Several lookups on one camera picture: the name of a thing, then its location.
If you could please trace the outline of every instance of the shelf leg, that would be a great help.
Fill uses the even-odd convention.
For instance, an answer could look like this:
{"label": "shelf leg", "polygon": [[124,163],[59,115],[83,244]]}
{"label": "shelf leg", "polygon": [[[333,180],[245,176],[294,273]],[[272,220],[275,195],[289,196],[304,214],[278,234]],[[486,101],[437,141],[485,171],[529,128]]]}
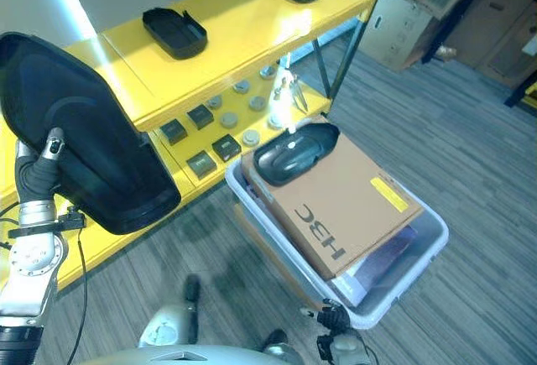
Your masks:
{"label": "shelf leg", "polygon": [[315,51],[315,57],[317,58],[317,65],[319,66],[319,71],[321,72],[322,85],[325,87],[325,95],[330,95],[330,81],[328,80],[328,75],[326,74],[325,61],[322,58],[321,47],[319,46],[319,40],[314,39],[311,41],[313,44],[313,50]]}
{"label": "shelf leg", "polygon": [[339,92],[339,89],[341,88],[341,84],[343,80],[345,79],[345,75],[347,74],[349,67],[351,66],[352,58],[356,54],[356,51],[358,49],[358,44],[360,43],[360,40],[362,39],[365,29],[366,29],[366,24],[361,23],[360,21],[357,21],[357,25],[354,29],[354,32],[352,33],[352,37],[349,42],[349,45],[347,46],[347,50],[345,51],[345,54],[343,55],[343,60],[341,61],[341,64],[339,64],[339,68],[337,69],[336,78],[334,79],[334,82],[332,83],[332,86],[330,88],[330,93],[328,94],[328,97],[332,99],[332,104],[334,103],[337,93]]}

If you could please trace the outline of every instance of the yellow shelf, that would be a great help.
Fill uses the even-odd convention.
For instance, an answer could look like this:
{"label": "yellow shelf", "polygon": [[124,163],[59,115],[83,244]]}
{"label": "yellow shelf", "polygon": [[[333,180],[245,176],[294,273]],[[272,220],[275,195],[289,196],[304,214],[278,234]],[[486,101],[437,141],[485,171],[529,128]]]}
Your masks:
{"label": "yellow shelf", "polygon": [[[222,180],[229,162],[221,162],[211,144],[223,135],[230,133],[245,152],[248,148],[241,140],[247,128],[258,130],[262,142],[282,131],[267,125],[268,117],[274,112],[296,123],[306,116],[328,111],[330,101],[306,85],[302,85],[302,90],[309,104],[307,113],[292,104],[274,100],[262,112],[254,112],[249,109],[248,100],[254,95],[268,97],[274,89],[274,81],[262,80],[258,75],[261,67],[273,64],[282,55],[349,18],[359,15],[362,21],[367,21],[373,3],[374,0],[317,0],[309,4],[290,0],[183,0],[171,7],[179,12],[188,10],[208,32],[206,49],[194,58],[174,60],[169,57],[143,28],[141,18],[109,29],[94,39],[73,44],[66,50],[94,68],[112,88],[134,125],[149,132],[179,186],[182,195],[179,209]],[[246,77],[252,82],[247,95],[230,89]],[[223,95],[223,106],[213,111],[215,122],[196,130],[186,112],[218,93]],[[224,112],[231,111],[239,116],[239,121],[234,129],[227,130],[218,121]],[[189,135],[170,146],[158,127],[176,117]],[[13,177],[15,141],[15,136],[0,119],[3,152],[0,208],[17,200]],[[217,168],[198,180],[186,160],[202,149],[216,162]],[[69,202],[57,197],[56,205],[62,214]],[[13,210],[10,216],[17,214],[18,211]],[[0,235],[5,236],[9,227],[0,224]],[[88,227],[82,233],[87,267],[95,268],[149,229],[115,236],[88,218]],[[60,269],[61,289],[81,275],[76,232],[67,232],[65,236],[70,254]],[[0,250],[0,282],[7,276],[6,262],[6,252]]]}
{"label": "yellow shelf", "polygon": [[[328,99],[308,86],[302,85],[302,91],[308,102],[309,110],[307,114],[301,112],[293,104],[287,104],[285,107],[277,107],[280,104],[274,100],[271,100],[262,112],[255,112],[248,107],[250,97],[255,95],[265,97],[270,96],[274,89],[274,85],[279,83],[279,80],[276,78],[273,81],[266,81],[261,79],[259,75],[251,76],[249,80],[251,88],[248,94],[237,94],[231,89],[222,93],[222,106],[219,109],[212,111],[215,116],[215,121],[204,127],[202,130],[197,130],[185,113],[180,114],[177,118],[181,124],[185,126],[188,136],[173,146],[169,145],[167,139],[160,130],[155,130],[154,132],[149,133],[155,148],[158,150],[160,157],[164,161],[168,171],[174,177],[175,183],[180,190],[182,200],[177,210],[190,201],[193,201],[196,197],[209,190],[223,179],[226,168],[232,160],[229,160],[226,163],[222,162],[212,150],[211,144],[214,141],[225,134],[230,133],[241,144],[242,152],[245,153],[249,148],[242,143],[242,133],[247,128],[255,128],[258,130],[262,143],[270,140],[283,131],[273,130],[267,125],[268,117],[274,112],[277,112],[281,117],[289,117],[293,123],[297,123],[305,117],[314,116],[321,112],[328,112],[330,108],[330,101]],[[220,125],[219,118],[224,112],[237,113],[239,120],[235,128],[225,129]],[[185,161],[202,149],[212,157],[217,168],[204,179],[198,180],[197,176],[192,172]],[[60,196],[56,196],[55,201],[59,214],[64,214],[70,203]],[[8,217],[13,219],[16,219],[17,216],[17,209],[11,210],[8,215]],[[126,247],[130,242],[141,237],[146,231],[154,227],[154,225],[152,225],[151,227],[144,228],[135,233],[118,236],[107,232],[104,228],[92,221],[91,218],[87,218],[87,220],[88,226],[82,232],[81,240],[88,269],[95,268],[114,253]],[[13,227],[11,224],[5,222],[0,223],[0,235],[6,236],[8,229],[11,227]],[[77,231],[64,232],[64,237],[69,243],[70,252],[58,274],[58,286],[60,289],[63,289],[82,275],[81,259],[78,252],[78,245],[76,243],[76,236]],[[7,261],[7,251],[0,249],[0,284],[2,284],[8,276]]]}
{"label": "yellow shelf", "polygon": [[[154,42],[136,18],[103,32],[148,90],[162,104],[149,101],[131,116],[141,130],[151,130],[232,84],[272,64],[282,55],[328,29],[361,14],[368,19],[374,0],[182,0],[170,7],[187,10],[208,33],[199,55],[175,60]],[[132,95],[139,106],[145,96]]]}

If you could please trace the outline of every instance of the yellow shelf board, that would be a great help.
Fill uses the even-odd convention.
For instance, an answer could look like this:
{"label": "yellow shelf board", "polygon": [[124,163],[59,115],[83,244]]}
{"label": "yellow shelf board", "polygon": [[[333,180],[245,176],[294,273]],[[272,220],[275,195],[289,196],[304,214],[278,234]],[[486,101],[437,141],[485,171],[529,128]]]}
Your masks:
{"label": "yellow shelf board", "polygon": [[0,116],[0,210],[17,201],[15,188],[15,144],[17,137]]}
{"label": "yellow shelf board", "polygon": [[[215,116],[215,121],[202,130],[197,130],[194,124],[191,123],[190,119],[186,116],[186,113],[182,112],[177,118],[180,120],[181,124],[185,126],[188,136],[173,146],[169,145],[167,139],[159,129],[149,132],[149,136],[159,152],[159,156],[168,168],[168,171],[172,174],[181,193],[181,203],[177,209],[170,213],[170,215],[177,212],[181,207],[193,201],[196,197],[200,196],[223,179],[226,168],[232,160],[229,160],[226,163],[222,162],[214,153],[211,146],[214,141],[218,140],[223,135],[230,133],[242,145],[242,152],[244,153],[249,150],[249,148],[242,143],[242,133],[245,129],[255,128],[258,130],[260,132],[262,143],[269,141],[283,131],[273,130],[267,126],[267,119],[274,112],[277,112],[283,118],[287,117],[293,123],[297,123],[305,117],[315,116],[321,112],[328,112],[330,109],[330,101],[306,85],[302,85],[302,90],[308,102],[309,110],[307,113],[302,112],[295,105],[289,103],[285,104],[284,107],[277,107],[279,102],[275,102],[274,100],[269,102],[264,111],[252,111],[248,107],[250,97],[255,95],[269,96],[270,94],[273,94],[274,96],[272,90],[276,84],[279,84],[279,76],[272,81],[262,80],[258,75],[257,77],[250,77],[250,92],[245,95],[237,94],[233,90],[224,91],[222,93],[222,106],[219,109],[212,111]],[[220,125],[219,118],[224,112],[237,113],[239,119],[235,128],[225,129]],[[202,149],[204,149],[216,162],[217,168],[206,178],[198,180],[197,176],[191,171],[185,161]],[[70,203],[61,196],[56,196],[55,202],[59,214],[64,214],[67,211],[67,207],[70,205]],[[7,215],[7,217],[13,219],[16,219],[17,216],[17,209],[11,210]],[[87,228],[82,232],[81,240],[88,270],[95,268],[114,253],[126,247],[129,243],[141,237],[144,233],[157,225],[153,224],[141,231],[118,236],[107,232],[91,218],[87,218],[87,221]],[[12,227],[13,225],[6,222],[0,223],[0,236],[3,240],[7,239],[8,229],[11,229]],[[62,264],[58,274],[59,289],[63,289],[82,276],[81,258],[76,242],[77,233],[78,231],[63,233],[69,244],[69,254]],[[0,249],[0,284],[5,282],[7,276],[8,254],[5,249]]]}
{"label": "yellow shelf board", "polygon": [[532,93],[534,92],[537,92],[537,81],[534,82],[531,86],[529,86],[528,88],[526,88],[526,91],[525,93],[527,95],[531,95]]}
{"label": "yellow shelf board", "polygon": [[[207,30],[208,44],[187,60],[169,56],[136,18],[103,32],[152,95],[143,112],[131,116],[150,130],[218,94],[262,66],[362,14],[368,19],[374,0],[182,0],[184,10]],[[146,96],[132,95],[142,106]]]}
{"label": "yellow shelf board", "polygon": [[531,107],[534,107],[535,109],[537,109],[537,98],[536,97],[527,95],[522,99],[522,102],[525,103],[526,105],[530,105]]}

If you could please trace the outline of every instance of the cardboard boxes stack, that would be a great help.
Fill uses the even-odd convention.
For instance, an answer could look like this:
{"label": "cardboard boxes stack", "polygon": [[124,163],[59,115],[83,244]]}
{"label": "cardboard boxes stack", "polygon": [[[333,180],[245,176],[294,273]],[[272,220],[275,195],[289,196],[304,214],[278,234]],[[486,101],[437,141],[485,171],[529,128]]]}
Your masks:
{"label": "cardboard boxes stack", "polygon": [[405,69],[429,49],[458,1],[378,0],[359,49],[392,70]]}
{"label": "cardboard boxes stack", "polygon": [[356,273],[357,263],[382,252],[378,248],[423,211],[344,134],[329,155],[280,187],[262,179],[253,152],[243,155],[241,166],[288,239],[325,280],[348,275],[353,266]]}

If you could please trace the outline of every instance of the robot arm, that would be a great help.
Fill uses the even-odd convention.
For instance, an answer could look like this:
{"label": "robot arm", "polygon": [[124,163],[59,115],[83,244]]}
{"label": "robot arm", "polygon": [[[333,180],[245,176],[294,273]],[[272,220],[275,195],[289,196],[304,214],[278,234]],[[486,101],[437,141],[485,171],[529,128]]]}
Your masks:
{"label": "robot arm", "polygon": [[55,293],[56,275],[67,244],[56,220],[54,190],[58,159],[65,146],[59,128],[50,131],[36,157],[17,141],[15,181],[20,199],[19,229],[10,232],[9,278],[0,292],[0,363],[32,363]]}

